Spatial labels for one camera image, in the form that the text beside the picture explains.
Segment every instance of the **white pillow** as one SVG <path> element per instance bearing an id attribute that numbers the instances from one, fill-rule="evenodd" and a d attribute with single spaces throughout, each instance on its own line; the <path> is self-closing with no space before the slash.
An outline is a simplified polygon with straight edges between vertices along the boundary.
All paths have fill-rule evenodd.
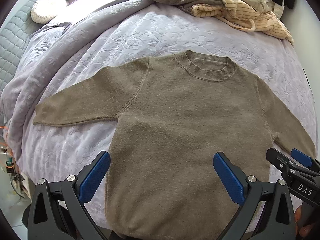
<path id="1" fill-rule="evenodd" d="M 31 9 L 31 18 L 36 23 L 48 23 L 66 6 L 66 0 L 37 0 Z"/>

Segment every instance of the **finger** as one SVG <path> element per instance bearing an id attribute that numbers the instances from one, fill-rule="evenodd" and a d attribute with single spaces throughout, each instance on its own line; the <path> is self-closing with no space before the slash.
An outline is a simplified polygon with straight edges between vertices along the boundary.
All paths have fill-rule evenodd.
<path id="1" fill-rule="evenodd" d="M 295 211 L 295 213 L 294 213 L 294 221 L 295 222 L 298 222 L 300 220 L 300 218 L 301 218 L 301 206 L 299 206 L 297 208 L 297 210 Z"/>
<path id="2" fill-rule="evenodd" d="M 311 231 L 311 229 L 313 228 L 314 225 L 315 225 L 315 223 L 301 228 L 300 231 L 299 231 L 300 236 L 306 237 L 309 234 L 309 232 Z"/>

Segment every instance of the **bed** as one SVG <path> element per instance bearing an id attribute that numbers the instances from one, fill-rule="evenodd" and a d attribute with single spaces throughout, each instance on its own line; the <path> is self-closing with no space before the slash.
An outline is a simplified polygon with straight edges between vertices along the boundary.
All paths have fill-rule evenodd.
<path id="1" fill-rule="evenodd" d="M 20 170 L 35 184 L 40 178 L 64 180 L 101 150 L 108 151 L 116 130 L 116 121 L 62 128 L 33 125 L 38 102 L 103 66 L 186 49 L 229 56 L 258 75 L 300 120 L 317 148 L 312 92 L 287 40 L 241 32 L 215 18 L 196 18 L 151 0 L 78 0 L 30 36 L 15 78 L 2 93 L 7 143 Z M 270 167 L 269 181 L 279 177 Z M 104 187 L 105 179 L 85 206 L 98 226 L 109 228 Z M 300 204 L 293 202 L 295 208 Z"/>

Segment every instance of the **beige striped garment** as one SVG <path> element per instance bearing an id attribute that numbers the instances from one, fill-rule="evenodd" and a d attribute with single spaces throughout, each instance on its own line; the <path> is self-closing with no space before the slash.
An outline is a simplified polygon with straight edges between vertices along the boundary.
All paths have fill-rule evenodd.
<path id="1" fill-rule="evenodd" d="M 265 0 L 222 0 L 224 7 L 197 4 L 191 8 L 195 17 L 216 17 L 231 27 L 245 32 L 263 32 L 278 39 L 293 38 L 276 15 L 265 8 Z"/>

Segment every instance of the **sweater sleeve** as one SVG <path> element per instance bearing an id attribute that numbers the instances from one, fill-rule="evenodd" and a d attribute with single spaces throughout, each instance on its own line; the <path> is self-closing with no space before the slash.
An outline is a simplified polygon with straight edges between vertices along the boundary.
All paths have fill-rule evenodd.
<path id="1" fill-rule="evenodd" d="M 257 87 L 261 108 L 274 142 L 289 153 L 296 148 L 306 155 L 315 157 L 315 145 L 299 120 L 258 77 Z"/>
<path id="2" fill-rule="evenodd" d="M 91 78 L 44 99 L 36 106 L 33 124 L 60 127 L 117 119 L 137 94 L 148 64 L 146 57 L 102 68 Z"/>

